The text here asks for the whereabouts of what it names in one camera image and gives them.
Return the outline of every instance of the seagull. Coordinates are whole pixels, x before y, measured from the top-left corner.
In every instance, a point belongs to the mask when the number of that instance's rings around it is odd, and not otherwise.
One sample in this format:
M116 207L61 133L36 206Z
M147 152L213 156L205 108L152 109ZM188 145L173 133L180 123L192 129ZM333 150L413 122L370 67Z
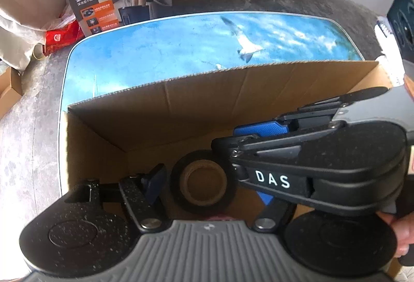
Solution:
M241 45L242 49L237 50L239 53L240 59L244 60L246 63L249 62L254 53L263 50L263 47L253 44L243 33L243 31L237 27L235 23L226 17L220 16L222 21L230 28L231 32L236 36L237 41Z

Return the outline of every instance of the gray ribbed base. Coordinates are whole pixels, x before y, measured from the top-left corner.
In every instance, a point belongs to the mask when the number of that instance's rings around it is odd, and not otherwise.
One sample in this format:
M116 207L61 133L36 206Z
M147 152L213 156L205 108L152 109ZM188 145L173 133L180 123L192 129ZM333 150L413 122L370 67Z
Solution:
M178 221L161 233L143 235L131 254L105 272L78 279L32 273L26 282L339 282L295 262L276 236L243 221ZM384 274L354 279L391 281Z

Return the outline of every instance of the hand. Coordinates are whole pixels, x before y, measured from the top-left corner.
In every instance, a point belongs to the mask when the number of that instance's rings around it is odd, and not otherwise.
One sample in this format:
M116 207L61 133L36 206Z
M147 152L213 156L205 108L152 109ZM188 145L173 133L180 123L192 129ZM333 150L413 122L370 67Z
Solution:
M378 216L389 224L397 236L397 251L394 257L399 258L408 253L409 245L414 243L414 212L401 219L396 219L392 214L382 212Z

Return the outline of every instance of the blue sky picture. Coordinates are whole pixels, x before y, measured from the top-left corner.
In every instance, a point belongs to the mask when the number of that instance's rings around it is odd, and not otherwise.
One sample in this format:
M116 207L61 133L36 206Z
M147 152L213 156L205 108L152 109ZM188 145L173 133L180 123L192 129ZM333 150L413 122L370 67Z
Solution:
M160 19L89 37L69 56L62 110L71 103L158 80L246 65L226 17L261 49L247 64L361 60L332 21L266 12L226 12Z

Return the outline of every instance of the concrete floor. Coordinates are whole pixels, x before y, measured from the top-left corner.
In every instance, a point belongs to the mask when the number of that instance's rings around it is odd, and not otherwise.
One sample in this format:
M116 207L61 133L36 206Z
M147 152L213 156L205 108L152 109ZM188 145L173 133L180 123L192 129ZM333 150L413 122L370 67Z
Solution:
M380 55L376 15L348 0L173 0L175 14L252 10L326 17L347 31L367 60ZM0 120L0 280L28 271L18 246L22 228L60 194L57 118L71 47L32 61L22 77L24 96Z

